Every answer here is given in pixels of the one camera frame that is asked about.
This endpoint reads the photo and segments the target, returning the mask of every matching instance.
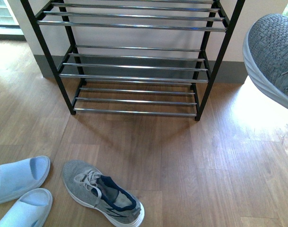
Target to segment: white wall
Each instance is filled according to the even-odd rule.
[[[29,0],[34,12],[44,6],[48,0]],[[31,25],[26,17],[26,14],[22,8],[20,1],[8,0],[16,18],[21,26],[21,29],[25,35],[26,40],[34,55],[43,55],[43,51],[39,45],[38,40],[31,28]],[[81,3],[89,3],[89,1],[84,0]],[[90,1],[91,3],[105,4],[105,1]],[[226,13],[231,17],[236,0],[222,0],[222,5]],[[246,31],[250,26],[260,17],[269,13],[282,13],[288,0],[246,0],[243,11],[240,15],[240,19],[237,23],[236,29],[232,36],[231,42],[229,44],[227,53],[224,57],[225,61],[243,61],[242,57],[242,44]],[[183,7],[184,4],[175,4],[175,7]],[[108,10],[98,9],[98,12],[110,12]],[[180,15],[179,12],[160,12],[163,15]],[[157,25],[162,25],[164,21],[157,21]],[[182,26],[190,25],[189,22],[184,22]],[[52,55],[64,55],[66,52],[69,42],[66,37],[66,32],[64,27],[59,26],[41,26],[42,32],[47,40],[50,47]],[[203,32],[188,32],[188,31],[165,31],[165,30],[149,30],[149,29],[114,29],[114,28],[88,28],[88,27],[74,27],[75,38],[79,44],[94,44],[94,45],[126,45],[126,46],[153,46],[153,47],[176,47],[176,48],[196,48],[200,47],[200,40]],[[207,54],[209,60],[215,60],[217,53],[220,48],[221,40],[223,38],[223,33],[212,33],[209,44],[207,47]],[[160,52],[148,52],[146,54],[152,56],[168,56],[171,53],[160,53]],[[175,56],[181,55],[186,57],[186,53],[174,53]]]

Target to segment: chrome rod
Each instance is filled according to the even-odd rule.
[[[159,57],[142,57],[142,56],[112,56],[112,55],[95,55],[95,54],[82,54],[82,53],[70,53],[73,57],[95,57],[95,58],[127,58],[127,59],[148,59],[148,60],[174,60],[174,61],[205,61],[205,59],[199,58],[159,58]]]
[[[77,48],[97,48],[97,49],[145,50],[145,51],[201,52],[201,50],[153,48],[153,47],[92,46],[92,45],[76,45],[76,47]]]
[[[160,115],[160,116],[178,116],[178,117],[195,117],[196,113],[166,113],[166,112],[143,112],[143,111],[125,111],[125,110],[98,110],[74,108],[74,111],[90,111],[96,113],[112,113],[112,114],[144,114],[144,115]]]
[[[144,6],[112,6],[112,5],[88,5],[88,4],[71,4],[71,3],[52,3],[55,7],[70,8],[98,8],[98,9],[140,9],[140,10],[158,10],[158,11],[186,11],[186,12],[208,12],[217,13],[220,9],[204,8],[175,8],[175,7],[144,7]]]
[[[194,72],[208,71],[207,69],[197,69],[197,68],[134,66],[134,65],[77,64],[77,63],[63,63],[63,65],[76,66],[76,67],[124,68],[124,69],[141,69],[141,70],[179,70],[179,71],[194,71]]]
[[[101,14],[101,13],[73,13],[73,12],[50,12],[44,11],[45,15],[69,16],[69,17],[105,17],[105,18],[132,18],[132,19],[158,19],[158,20],[190,20],[190,21],[213,21],[222,22],[221,17],[173,17],[173,16],[149,16],[149,15],[126,15],[126,14]]]
[[[138,2],[165,2],[165,3],[191,3],[191,4],[213,4],[214,1],[191,1],[191,0],[112,0],[112,1],[138,1]]]
[[[121,89],[105,89],[105,88],[88,88],[81,87],[81,91],[87,92],[117,92],[117,93],[144,93],[144,94],[157,94],[157,95],[177,95],[177,96],[186,96],[194,95],[194,92],[174,92],[174,91],[143,91],[143,90],[121,90]]]
[[[142,80],[158,82],[180,82],[180,83],[208,83],[203,79],[174,79],[174,78],[150,78],[150,77],[120,77],[120,76],[102,76],[102,75],[79,75],[79,74],[60,74],[63,78],[85,78],[85,79],[118,79],[118,80]]]
[[[163,105],[196,105],[196,103],[183,102],[164,102],[164,101],[145,101],[145,100],[127,100],[127,99],[110,99],[110,98],[82,98],[76,97],[77,100],[86,102],[113,102],[113,103],[138,103],[138,104],[163,104]]]
[[[77,23],[63,21],[37,21],[39,25],[49,26],[87,26],[87,27],[116,27],[116,28],[144,28],[157,30],[183,30],[183,31],[201,31],[201,32],[226,32],[226,28],[218,27],[177,27],[177,26],[154,26],[154,25],[123,25],[123,24],[99,24],[99,23]]]
[[[176,82],[151,82],[151,81],[129,81],[129,80],[111,80],[111,79],[86,79],[86,82],[96,83],[122,83],[122,84],[149,84],[149,85],[171,85],[171,86],[190,86],[192,83],[176,83]]]

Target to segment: knit fabric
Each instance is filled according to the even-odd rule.
[[[288,96],[288,17],[269,14],[259,19],[248,37],[255,64],[277,89]]]

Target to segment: shoe insole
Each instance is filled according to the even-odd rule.
[[[21,202],[25,202],[33,206],[46,206],[48,205],[49,197],[44,192],[34,192],[21,199]]]
[[[132,205],[132,202],[123,193],[119,192],[118,197],[114,201],[114,205],[123,208]]]
[[[30,169],[34,179],[39,180],[45,174],[48,163],[43,157],[36,157],[30,160]]]

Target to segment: gray knit shoe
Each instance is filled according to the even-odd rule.
[[[145,211],[141,202],[94,166],[71,160],[64,165],[63,179],[76,202],[102,212],[115,226],[138,227],[142,223]]]
[[[252,82],[288,109],[288,18],[269,14],[256,21],[244,39],[243,53]]]

